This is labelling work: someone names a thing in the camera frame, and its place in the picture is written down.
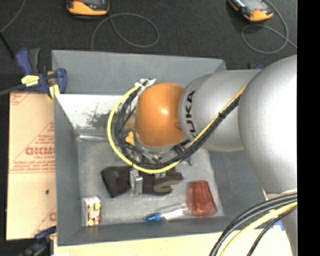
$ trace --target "cable bundle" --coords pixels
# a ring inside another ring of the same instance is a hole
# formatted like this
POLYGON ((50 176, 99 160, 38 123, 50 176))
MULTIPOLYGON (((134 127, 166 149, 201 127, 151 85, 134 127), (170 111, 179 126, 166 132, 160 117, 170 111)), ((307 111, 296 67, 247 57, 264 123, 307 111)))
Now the cable bundle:
POLYGON ((136 168, 139 171, 146 172, 146 173, 161 173, 170 170, 171 168, 175 167, 178 163, 182 162, 183 160, 188 159, 193 153, 195 153, 208 139, 208 137, 213 133, 213 131, 217 128, 217 126, 221 123, 221 121, 238 105, 240 96, 246 86, 244 86, 225 106, 224 108, 212 119, 212 121, 199 133, 199 135, 189 143, 186 150, 178 154, 177 156, 165 161, 160 162, 155 157, 152 157, 154 162, 138 162, 132 157, 132 153, 130 151, 141 153, 144 152, 139 149, 138 147, 126 142, 126 135, 124 133, 124 127, 128 122, 129 118, 135 111, 135 108, 132 110, 131 104, 134 99, 139 95, 139 91, 144 86, 144 82, 141 82, 140 86, 136 86, 129 90, 126 94, 124 94, 118 102, 114 105, 113 109, 110 112, 109 119, 107 122, 107 136, 110 142, 111 147, 115 151, 115 153, 127 164, 136 168), (114 136, 118 143, 117 148, 113 141, 112 137, 112 122, 113 117, 116 113, 118 107, 122 104, 121 109, 116 114, 117 121, 115 122, 114 126, 114 136))
POLYGON ((258 228, 259 226, 267 224, 264 227, 260 235, 257 237, 255 242, 253 243, 251 249, 249 250, 247 256, 251 256, 254 250, 256 249, 259 241, 264 236, 264 234, 281 218, 291 213, 298 207, 297 203, 297 193, 292 193, 289 195, 283 195, 260 204, 255 205, 254 207, 246 210, 238 217, 236 217, 224 230, 221 234, 220 238, 214 245, 213 249, 210 252, 209 256, 223 256, 225 255, 227 249, 239 238, 245 235, 248 231, 258 228), (223 248, 220 254, 220 248, 224 241, 231 235, 233 231, 239 228, 239 226, 248 223, 245 228, 241 229, 228 244, 223 248))

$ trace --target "kuka logo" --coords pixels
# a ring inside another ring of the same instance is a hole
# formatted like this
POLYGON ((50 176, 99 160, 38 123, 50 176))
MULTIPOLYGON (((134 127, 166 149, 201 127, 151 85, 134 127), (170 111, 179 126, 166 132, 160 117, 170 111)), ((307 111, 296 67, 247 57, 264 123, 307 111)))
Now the kuka logo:
POLYGON ((197 137, 197 133, 196 133, 196 129, 194 126, 194 122, 192 120, 192 97, 194 95, 194 93, 196 92, 196 90, 192 91, 189 93, 188 98, 187 98, 187 102, 189 102, 189 104, 187 103, 185 105, 185 118, 186 118, 186 123, 189 126, 189 132, 191 133, 191 135, 195 138, 197 137))

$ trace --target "small box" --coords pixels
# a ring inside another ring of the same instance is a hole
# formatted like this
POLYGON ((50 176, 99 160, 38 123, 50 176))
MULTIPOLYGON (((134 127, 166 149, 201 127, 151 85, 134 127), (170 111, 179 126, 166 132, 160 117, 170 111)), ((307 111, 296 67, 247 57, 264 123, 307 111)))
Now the small box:
POLYGON ((93 226, 100 223, 101 202, 97 196, 87 196, 81 199, 83 225, 93 226))

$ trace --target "blue clamp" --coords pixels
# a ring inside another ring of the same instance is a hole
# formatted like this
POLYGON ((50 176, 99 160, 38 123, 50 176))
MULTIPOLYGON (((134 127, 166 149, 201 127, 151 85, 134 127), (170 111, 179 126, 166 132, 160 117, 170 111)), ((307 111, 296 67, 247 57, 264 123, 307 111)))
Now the blue clamp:
POLYGON ((52 85, 48 84, 49 79, 57 78, 57 86, 59 93, 64 93, 67 88, 67 71, 64 68, 58 68, 53 74, 46 75, 38 71, 38 56, 40 49, 22 48, 19 50, 15 59, 18 66, 23 70, 25 77, 22 78, 23 89, 25 91, 40 91, 47 93, 52 97, 50 88, 52 85))

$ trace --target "yellow clamp label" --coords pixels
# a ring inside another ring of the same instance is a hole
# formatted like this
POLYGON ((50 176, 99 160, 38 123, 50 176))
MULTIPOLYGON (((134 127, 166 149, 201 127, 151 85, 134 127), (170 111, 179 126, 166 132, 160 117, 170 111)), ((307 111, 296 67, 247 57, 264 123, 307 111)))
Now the yellow clamp label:
POLYGON ((38 84, 39 76, 37 75, 26 75, 24 78, 21 79, 21 82, 26 85, 27 87, 29 86, 34 86, 38 84))

